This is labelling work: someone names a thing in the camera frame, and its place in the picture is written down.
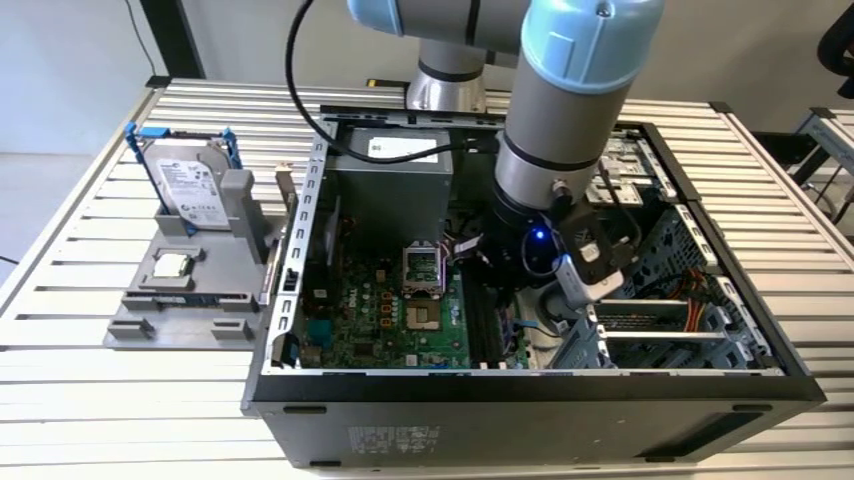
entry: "open computer tower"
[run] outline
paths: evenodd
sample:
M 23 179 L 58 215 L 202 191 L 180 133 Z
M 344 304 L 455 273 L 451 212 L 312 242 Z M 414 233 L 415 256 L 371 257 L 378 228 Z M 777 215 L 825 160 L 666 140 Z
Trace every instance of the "open computer tower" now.
M 503 126 L 322 115 L 374 155 Z M 619 123 L 602 161 L 614 188 L 597 176 L 585 201 L 609 234 L 629 212 L 643 240 L 621 288 L 570 310 L 546 282 L 499 301 L 455 256 L 490 209 L 494 153 L 371 165 L 316 137 L 243 405 L 295 466 L 694 462 L 825 400 L 655 127 Z

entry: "hard drive label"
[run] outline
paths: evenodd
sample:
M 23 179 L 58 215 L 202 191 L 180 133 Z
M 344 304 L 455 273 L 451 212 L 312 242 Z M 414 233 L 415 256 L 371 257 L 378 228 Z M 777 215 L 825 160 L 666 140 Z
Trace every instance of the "hard drive label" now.
M 180 217 L 202 229 L 228 228 L 228 215 L 211 168 L 194 160 L 168 158 L 158 161 L 158 168 Z

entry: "slotted metal table surface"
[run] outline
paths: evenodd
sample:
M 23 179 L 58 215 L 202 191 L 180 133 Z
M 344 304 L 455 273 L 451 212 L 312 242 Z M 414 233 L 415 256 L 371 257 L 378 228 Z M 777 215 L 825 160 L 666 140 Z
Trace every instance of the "slotted metal table surface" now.
M 320 103 L 396 108 L 396 89 L 302 90 Z M 507 94 L 489 107 L 503 113 Z M 731 114 L 703 103 L 630 101 L 653 122 L 829 402 L 698 465 L 340 472 L 347 478 L 854 478 L 854 252 Z M 283 213 L 274 167 L 300 179 L 311 131 L 284 88 L 175 80 L 127 120 L 239 136 L 264 211 Z M 100 347 L 156 226 L 154 190 L 120 130 L 0 290 L 0 477 L 236 477 L 291 471 L 264 424 L 240 416 L 248 352 Z M 334 472 L 324 475 L 336 476 Z

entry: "green circuit board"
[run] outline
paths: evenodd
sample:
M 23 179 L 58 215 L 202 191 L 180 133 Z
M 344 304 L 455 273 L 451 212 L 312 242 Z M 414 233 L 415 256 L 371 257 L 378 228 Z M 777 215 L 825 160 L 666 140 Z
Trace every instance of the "green circuit board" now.
M 376 259 L 346 260 L 331 344 L 303 355 L 306 366 L 471 368 L 461 274 L 449 271 L 440 300 L 406 299 L 399 263 L 379 265 Z
M 411 282 L 435 282 L 439 279 L 436 256 L 431 253 L 410 253 L 410 270 L 406 279 Z

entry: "blue drive bracket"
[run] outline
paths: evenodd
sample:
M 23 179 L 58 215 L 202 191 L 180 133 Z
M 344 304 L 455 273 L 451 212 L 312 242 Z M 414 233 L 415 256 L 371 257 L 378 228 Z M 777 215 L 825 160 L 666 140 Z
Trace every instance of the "blue drive bracket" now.
M 146 162 L 146 156 L 143 153 L 143 149 L 140 148 L 140 142 L 146 142 L 147 140 L 156 140 L 162 138 L 191 138 L 199 140 L 219 140 L 222 139 L 226 143 L 226 149 L 228 152 L 228 167 L 235 170 L 243 169 L 243 162 L 240 160 L 240 151 L 238 150 L 238 137 L 231 130 L 231 128 L 226 128 L 220 135 L 210 135 L 204 133 L 195 132 L 174 132 L 172 129 L 167 127 L 143 127 L 138 130 L 136 123 L 128 122 L 124 127 L 124 141 L 128 144 L 128 148 L 134 152 L 134 157 L 136 158 L 138 163 L 143 166 L 146 170 L 146 176 L 148 177 L 148 181 L 155 188 L 155 194 L 158 195 L 158 200 L 160 202 L 160 214 L 168 215 L 170 208 L 166 202 L 166 198 L 163 197 L 163 192 L 158 188 L 156 181 L 154 179 L 154 175 L 148 168 L 148 163 Z M 184 229 L 187 231 L 187 235 L 194 235 L 199 229 L 186 220 L 183 221 Z

